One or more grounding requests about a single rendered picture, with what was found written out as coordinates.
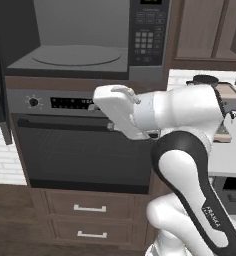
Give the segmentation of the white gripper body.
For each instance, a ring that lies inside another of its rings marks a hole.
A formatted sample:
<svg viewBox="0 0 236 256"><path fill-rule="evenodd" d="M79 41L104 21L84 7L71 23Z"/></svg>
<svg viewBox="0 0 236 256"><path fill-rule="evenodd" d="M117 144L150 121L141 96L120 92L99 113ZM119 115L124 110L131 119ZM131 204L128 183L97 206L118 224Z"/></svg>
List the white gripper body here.
<svg viewBox="0 0 236 256"><path fill-rule="evenodd" d="M99 86L94 91L93 102L111 120L114 130L131 140L149 138L135 124L134 106L141 100L132 88L124 85Z"/></svg>

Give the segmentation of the black glass oven door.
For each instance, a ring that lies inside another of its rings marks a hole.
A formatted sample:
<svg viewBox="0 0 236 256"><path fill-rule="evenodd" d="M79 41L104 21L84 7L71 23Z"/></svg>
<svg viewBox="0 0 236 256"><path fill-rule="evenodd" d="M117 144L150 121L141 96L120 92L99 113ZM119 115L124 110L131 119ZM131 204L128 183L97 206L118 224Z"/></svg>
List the black glass oven door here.
<svg viewBox="0 0 236 256"><path fill-rule="evenodd" d="M33 188L146 194L151 176L150 140L122 133L23 128L30 122L104 126L105 117L14 114L18 142Z"/></svg>

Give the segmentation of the grey microwave turntable plate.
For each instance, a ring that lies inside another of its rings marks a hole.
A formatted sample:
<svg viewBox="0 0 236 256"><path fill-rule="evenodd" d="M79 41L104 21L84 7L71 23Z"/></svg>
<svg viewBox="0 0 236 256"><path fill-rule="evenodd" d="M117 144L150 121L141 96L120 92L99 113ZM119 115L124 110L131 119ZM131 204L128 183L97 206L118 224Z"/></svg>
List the grey microwave turntable plate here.
<svg viewBox="0 0 236 256"><path fill-rule="evenodd" d="M115 48L88 45L42 46L33 59L55 66L92 66L118 60L122 54Z"/></svg>

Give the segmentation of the black and steel microwave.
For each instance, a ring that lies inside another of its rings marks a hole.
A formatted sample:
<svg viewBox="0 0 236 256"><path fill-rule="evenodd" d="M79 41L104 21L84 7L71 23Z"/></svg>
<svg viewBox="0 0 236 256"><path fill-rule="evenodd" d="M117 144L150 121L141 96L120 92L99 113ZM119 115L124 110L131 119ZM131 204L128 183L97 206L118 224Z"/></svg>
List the black and steel microwave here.
<svg viewBox="0 0 236 256"><path fill-rule="evenodd" d="M36 42L8 66L12 74L159 82L171 0L33 0ZM88 45L122 56L92 66L55 66L33 59L42 46Z"/></svg>

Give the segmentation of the black oven knob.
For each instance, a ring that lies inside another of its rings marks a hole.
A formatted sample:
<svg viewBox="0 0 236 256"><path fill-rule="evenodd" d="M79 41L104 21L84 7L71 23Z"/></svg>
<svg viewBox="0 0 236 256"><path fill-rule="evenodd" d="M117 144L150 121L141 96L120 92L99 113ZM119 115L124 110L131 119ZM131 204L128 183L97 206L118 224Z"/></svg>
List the black oven knob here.
<svg viewBox="0 0 236 256"><path fill-rule="evenodd" d="M26 103L28 104L29 108L33 108L33 109L37 109L37 108L41 109L43 106L42 99L37 98L35 95L28 96Z"/></svg>

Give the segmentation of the steel and black oven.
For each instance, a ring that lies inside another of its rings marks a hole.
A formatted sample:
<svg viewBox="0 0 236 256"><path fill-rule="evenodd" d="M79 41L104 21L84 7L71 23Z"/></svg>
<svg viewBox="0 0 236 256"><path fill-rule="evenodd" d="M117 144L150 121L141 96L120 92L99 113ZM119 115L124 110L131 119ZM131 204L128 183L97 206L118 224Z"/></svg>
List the steel and black oven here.
<svg viewBox="0 0 236 256"><path fill-rule="evenodd" d="M91 91L9 89L7 98L33 188L148 192L152 142L109 130Z"/></svg>

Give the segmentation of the brown wooden drawer front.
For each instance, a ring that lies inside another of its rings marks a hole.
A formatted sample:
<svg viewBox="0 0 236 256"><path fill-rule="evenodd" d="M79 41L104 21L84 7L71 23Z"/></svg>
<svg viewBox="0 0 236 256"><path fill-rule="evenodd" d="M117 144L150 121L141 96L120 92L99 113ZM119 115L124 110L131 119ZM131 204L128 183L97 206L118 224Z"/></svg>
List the brown wooden drawer front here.
<svg viewBox="0 0 236 256"><path fill-rule="evenodd" d="M46 192L46 196L50 211L56 215L122 220L131 219L133 216L134 199L128 195L49 190ZM94 208L106 206L107 211L105 213L74 211L74 204Z"/></svg>
<svg viewBox="0 0 236 256"><path fill-rule="evenodd" d="M128 245L132 243L133 227L126 221L97 220L97 219L75 219L55 220L50 219L54 237L61 241L85 242L109 245ZM77 232L102 234L107 232L107 239L77 237Z"/></svg>

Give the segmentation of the brown wooden wall cupboards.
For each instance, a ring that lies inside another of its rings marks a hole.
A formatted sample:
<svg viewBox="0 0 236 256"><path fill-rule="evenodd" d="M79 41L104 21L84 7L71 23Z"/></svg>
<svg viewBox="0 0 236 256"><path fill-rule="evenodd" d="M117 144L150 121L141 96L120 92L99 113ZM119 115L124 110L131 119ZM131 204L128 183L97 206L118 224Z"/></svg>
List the brown wooden wall cupboards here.
<svg viewBox="0 0 236 256"><path fill-rule="evenodd" d="M236 71L236 0L175 0L172 67Z"/></svg>

